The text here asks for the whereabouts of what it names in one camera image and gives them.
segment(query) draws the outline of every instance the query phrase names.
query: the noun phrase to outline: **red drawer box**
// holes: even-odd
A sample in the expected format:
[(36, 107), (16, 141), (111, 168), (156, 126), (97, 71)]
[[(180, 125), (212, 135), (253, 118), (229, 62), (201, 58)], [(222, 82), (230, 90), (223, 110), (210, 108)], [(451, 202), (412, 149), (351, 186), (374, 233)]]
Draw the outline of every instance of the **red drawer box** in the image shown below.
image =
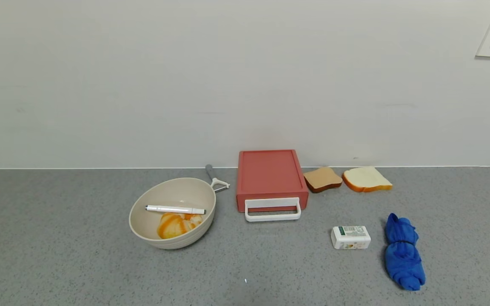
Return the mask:
[[(237, 210), (245, 212), (245, 200), (299, 198), (307, 206), (309, 190), (294, 150), (241, 151), (237, 168)], [(250, 211), (288, 211), (294, 207), (261, 207)]]

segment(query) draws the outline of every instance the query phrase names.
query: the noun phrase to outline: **ceramic bowl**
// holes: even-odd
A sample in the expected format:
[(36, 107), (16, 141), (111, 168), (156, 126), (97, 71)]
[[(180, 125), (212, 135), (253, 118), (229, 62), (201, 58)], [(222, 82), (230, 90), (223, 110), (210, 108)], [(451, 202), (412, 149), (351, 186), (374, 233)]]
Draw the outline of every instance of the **ceramic bowl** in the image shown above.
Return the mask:
[[(213, 188), (196, 178), (175, 178), (160, 183), (145, 192), (130, 211), (130, 229), (146, 243), (161, 249), (178, 249), (193, 244), (211, 226), (216, 196)], [(196, 228), (180, 236), (161, 239), (157, 229), (162, 212), (146, 211), (146, 205), (168, 205), (205, 209), (203, 221)]]

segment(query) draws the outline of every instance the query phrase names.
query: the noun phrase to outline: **white marker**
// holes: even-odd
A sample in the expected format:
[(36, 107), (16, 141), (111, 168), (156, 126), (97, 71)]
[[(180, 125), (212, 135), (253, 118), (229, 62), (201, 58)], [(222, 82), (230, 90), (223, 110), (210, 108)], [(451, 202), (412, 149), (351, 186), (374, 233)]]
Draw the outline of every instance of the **white marker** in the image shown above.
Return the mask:
[(192, 207), (165, 207), (163, 205), (147, 205), (145, 206), (147, 211), (159, 211), (160, 213), (190, 213), (197, 215), (205, 215), (205, 209), (192, 208)]

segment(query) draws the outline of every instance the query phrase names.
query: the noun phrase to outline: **blue towel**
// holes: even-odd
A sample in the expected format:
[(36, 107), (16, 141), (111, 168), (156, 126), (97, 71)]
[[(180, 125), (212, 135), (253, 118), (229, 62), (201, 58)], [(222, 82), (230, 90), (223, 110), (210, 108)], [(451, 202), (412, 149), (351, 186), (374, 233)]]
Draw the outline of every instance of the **blue towel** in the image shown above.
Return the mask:
[(389, 246), (385, 264), (390, 277), (404, 289), (418, 291), (426, 281), (421, 256), (415, 248), (419, 235), (410, 220), (391, 213), (385, 227)]

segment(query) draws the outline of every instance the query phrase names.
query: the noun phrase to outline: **toast slice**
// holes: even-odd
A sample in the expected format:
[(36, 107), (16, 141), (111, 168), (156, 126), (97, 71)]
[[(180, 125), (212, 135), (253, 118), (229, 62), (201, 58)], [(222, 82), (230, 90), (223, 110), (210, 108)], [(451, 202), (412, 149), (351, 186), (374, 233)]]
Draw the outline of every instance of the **toast slice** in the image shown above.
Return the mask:
[(342, 178), (335, 174), (332, 168), (321, 167), (317, 170), (304, 173), (305, 183), (313, 193), (319, 193), (330, 188), (342, 185)]
[(362, 167), (347, 170), (342, 175), (345, 184), (355, 192), (373, 192), (376, 190), (391, 190), (391, 184), (374, 167)]

